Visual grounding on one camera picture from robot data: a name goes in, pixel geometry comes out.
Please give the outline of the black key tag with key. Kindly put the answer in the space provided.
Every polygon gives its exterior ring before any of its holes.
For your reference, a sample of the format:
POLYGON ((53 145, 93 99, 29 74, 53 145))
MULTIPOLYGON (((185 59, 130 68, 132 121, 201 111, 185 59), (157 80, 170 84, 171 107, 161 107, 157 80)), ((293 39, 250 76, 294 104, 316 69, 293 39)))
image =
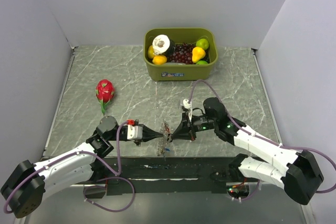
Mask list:
POLYGON ((167 135, 167 141, 168 142, 172 142, 173 140, 172 140, 172 134, 168 134, 167 135))

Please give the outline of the round metal key organizer disc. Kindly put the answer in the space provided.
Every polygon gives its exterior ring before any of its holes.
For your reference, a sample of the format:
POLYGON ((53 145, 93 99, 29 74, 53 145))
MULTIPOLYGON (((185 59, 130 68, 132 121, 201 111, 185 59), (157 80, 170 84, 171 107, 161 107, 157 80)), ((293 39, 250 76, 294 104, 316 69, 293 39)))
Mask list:
POLYGON ((163 120, 161 125, 161 133, 163 133, 163 137, 159 139, 158 142, 158 149, 157 149, 157 156, 158 157, 166 157, 166 154, 170 152, 169 144, 171 142, 167 141, 167 135, 172 134, 171 129, 167 121, 163 120))

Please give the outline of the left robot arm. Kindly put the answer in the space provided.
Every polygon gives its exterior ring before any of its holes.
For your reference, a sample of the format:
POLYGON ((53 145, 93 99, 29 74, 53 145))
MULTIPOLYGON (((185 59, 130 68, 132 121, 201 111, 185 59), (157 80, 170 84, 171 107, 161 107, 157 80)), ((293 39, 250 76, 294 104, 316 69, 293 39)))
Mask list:
POLYGON ((112 116, 103 117, 94 133, 74 149, 42 162, 19 163, 1 188, 5 199, 3 211, 23 218, 32 213, 49 196, 71 185, 103 181, 104 170, 121 180, 121 155, 117 155, 117 170, 104 158, 112 151, 120 152, 120 142, 130 141, 137 146, 163 133, 154 131, 138 120, 118 124, 112 116))

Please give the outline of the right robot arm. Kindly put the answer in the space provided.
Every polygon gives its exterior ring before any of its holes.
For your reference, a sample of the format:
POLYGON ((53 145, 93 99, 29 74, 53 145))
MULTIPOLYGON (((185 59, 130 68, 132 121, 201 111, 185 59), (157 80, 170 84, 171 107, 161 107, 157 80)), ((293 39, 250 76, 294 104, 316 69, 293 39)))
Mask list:
POLYGON ((203 102, 203 114, 193 115, 192 103, 181 102, 182 119, 172 133, 172 140, 196 139, 201 131, 213 130, 222 141, 256 155, 238 154, 229 164, 229 175, 235 181, 254 178, 285 191, 295 202, 307 205, 324 181, 315 156, 308 150, 285 149, 264 138, 244 122, 232 118, 216 97, 203 102))

